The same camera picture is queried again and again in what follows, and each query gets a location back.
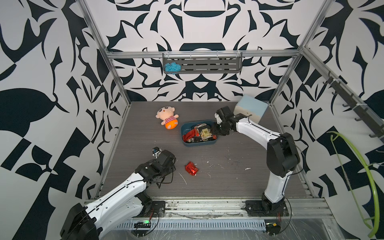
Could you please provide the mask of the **red foil tea bag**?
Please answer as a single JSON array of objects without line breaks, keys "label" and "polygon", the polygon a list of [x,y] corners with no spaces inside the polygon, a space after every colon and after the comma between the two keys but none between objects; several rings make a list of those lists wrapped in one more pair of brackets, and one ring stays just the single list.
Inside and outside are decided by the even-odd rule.
[{"label": "red foil tea bag", "polygon": [[192,162],[189,162],[186,166],[185,166],[185,170],[191,175],[191,176],[195,176],[197,174],[197,172],[199,171],[199,169],[196,167],[196,165]]}]

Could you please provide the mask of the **cream blue mini drawer cabinet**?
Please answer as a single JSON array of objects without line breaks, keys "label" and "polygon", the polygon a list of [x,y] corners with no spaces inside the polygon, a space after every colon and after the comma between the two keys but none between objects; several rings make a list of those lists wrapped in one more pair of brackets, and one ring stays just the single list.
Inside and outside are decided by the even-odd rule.
[{"label": "cream blue mini drawer cabinet", "polygon": [[244,95],[234,108],[234,115],[243,114],[250,116],[250,120],[258,124],[268,108],[268,104]]}]

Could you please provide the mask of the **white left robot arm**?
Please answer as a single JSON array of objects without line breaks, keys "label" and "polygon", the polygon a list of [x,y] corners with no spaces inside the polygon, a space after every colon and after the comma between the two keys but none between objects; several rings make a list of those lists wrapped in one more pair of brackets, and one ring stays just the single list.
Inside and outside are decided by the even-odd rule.
[{"label": "white left robot arm", "polygon": [[60,231],[61,238],[100,240],[127,219],[149,212],[152,199],[146,189],[152,184],[160,187],[176,169],[176,157],[170,151],[155,147],[153,157],[104,196],[85,206],[73,206]]}]

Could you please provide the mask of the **grey wall shelf rack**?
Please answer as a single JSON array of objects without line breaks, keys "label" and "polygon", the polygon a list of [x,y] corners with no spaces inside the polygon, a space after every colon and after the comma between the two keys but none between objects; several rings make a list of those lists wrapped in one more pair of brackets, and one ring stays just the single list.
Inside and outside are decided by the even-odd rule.
[{"label": "grey wall shelf rack", "polygon": [[230,74],[242,69],[243,56],[237,54],[197,54],[181,55],[163,54],[163,71],[166,63],[175,62],[182,66],[177,74]]}]

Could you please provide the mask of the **plush baby doll toy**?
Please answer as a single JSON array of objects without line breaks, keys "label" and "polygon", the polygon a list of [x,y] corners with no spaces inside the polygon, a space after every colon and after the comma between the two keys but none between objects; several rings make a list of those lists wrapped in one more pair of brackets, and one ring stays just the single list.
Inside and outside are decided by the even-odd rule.
[{"label": "plush baby doll toy", "polygon": [[175,108],[165,106],[157,111],[156,118],[162,120],[161,125],[167,130],[176,128],[179,124],[179,115],[175,114]]}]

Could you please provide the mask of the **teal plastic storage box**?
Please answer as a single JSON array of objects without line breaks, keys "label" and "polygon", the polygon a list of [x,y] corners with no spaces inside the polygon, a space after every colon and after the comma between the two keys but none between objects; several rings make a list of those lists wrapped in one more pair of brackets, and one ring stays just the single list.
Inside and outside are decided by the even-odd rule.
[{"label": "teal plastic storage box", "polygon": [[[188,133],[190,130],[195,129],[196,125],[203,124],[203,123],[205,123],[205,124],[207,124],[207,125],[212,127],[214,122],[213,121],[209,121],[209,120],[205,120],[205,121],[197,121],[197,122],[188,122],[188,123],[183,124],[182,127],[181,127],[182,141],[183,141],[183,135]],[[193,143],[185,143],[183,141],[183,144],[185,146],[187,146],[187,147],[212,145],[212,144],[216,143],[217,139],[218,139],[217,135],[214,135],[214,139],[213,140],[203,142],[203,141],[201,141],[201,139],[199,137],[195,137],[195,142],[193,142]]]}]

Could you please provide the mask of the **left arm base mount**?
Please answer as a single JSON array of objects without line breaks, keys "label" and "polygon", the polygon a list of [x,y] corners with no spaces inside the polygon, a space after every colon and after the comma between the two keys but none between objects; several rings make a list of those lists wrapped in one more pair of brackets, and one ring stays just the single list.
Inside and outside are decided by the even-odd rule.
[{"label": "left arm base mount", "polygon": [[141,212],[135,216],[135,218],[149,218],[155,214],[159,214],[160,217],[163,217],[165,214],[165,209],[165,201],[152,201],[150,204],[145,204]]}]

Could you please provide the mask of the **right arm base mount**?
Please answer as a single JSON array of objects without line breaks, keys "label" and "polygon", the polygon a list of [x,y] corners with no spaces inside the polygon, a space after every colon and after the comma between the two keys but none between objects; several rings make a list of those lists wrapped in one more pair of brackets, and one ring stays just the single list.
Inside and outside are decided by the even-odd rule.
[{"label": "right arm base mount", "polygon": [[272,203],[263,194],[261,200],[247,200],[245,204],[244,210],[249,217],[284,217],[290,215],[284,197],[277,203]]}]

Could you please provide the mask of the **blue scrunchy sponge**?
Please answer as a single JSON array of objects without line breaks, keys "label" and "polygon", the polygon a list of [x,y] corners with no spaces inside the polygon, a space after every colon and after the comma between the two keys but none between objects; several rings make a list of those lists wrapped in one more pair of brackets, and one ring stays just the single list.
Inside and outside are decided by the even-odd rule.
[{"label": "blue scrunchy sponge", "polygon": [[167,73],[167,74],[177,74],[178,72],[180,72],[182,70],[182,66],[175,63],[175,62],[172,62],[172,63],[166,63],[164,65],[164,71]]}]

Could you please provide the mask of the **small red tea bag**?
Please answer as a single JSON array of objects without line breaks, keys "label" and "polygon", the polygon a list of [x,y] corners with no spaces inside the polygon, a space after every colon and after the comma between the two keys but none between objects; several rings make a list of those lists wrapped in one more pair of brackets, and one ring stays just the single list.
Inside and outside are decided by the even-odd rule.
[{"label": "small red tea bag", "polygon": [[193,143],[195,142],[195,137],[197,137],[197,132],[195,129],[193,129],[193,130],[190,130],[185,135],[183,135],[183,141],[185,143]]}]

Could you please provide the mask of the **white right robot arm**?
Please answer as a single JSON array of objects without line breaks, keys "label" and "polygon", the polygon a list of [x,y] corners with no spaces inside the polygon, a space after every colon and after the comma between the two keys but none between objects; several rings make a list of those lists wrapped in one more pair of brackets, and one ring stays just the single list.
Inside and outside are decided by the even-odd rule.
[{"label": "white right robot arm", "polygon": [[300,163],[298,148],[292,135],[280,134],[251,121],[249,116],[235,115],[229,107],[215,113],[214,134],[227,136],[231,131],[256,141],[267,151],[267,167],[270,171],[268,185],[262,195],[264,211],[273,211],[284,203],[285,190],[291,175]]}]

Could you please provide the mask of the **dark hook rail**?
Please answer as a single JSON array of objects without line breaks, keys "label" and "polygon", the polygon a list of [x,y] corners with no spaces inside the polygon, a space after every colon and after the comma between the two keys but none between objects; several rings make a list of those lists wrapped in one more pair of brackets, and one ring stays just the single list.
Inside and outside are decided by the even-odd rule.
[{"label": "dark hook rail", "polygon": [[365,123],[372,132],[369,134],[370,138],[377,138],[384,142],[384,120],[358,97],[342,79],[336,78],[332,71],[328,71],[328,79],[323,84],[329,85],[333,89],[332,95],[334,97],[339,96],[344,101],[342,104],[344,108],[352,110],[358,116],[355,118],[356,122]]}]

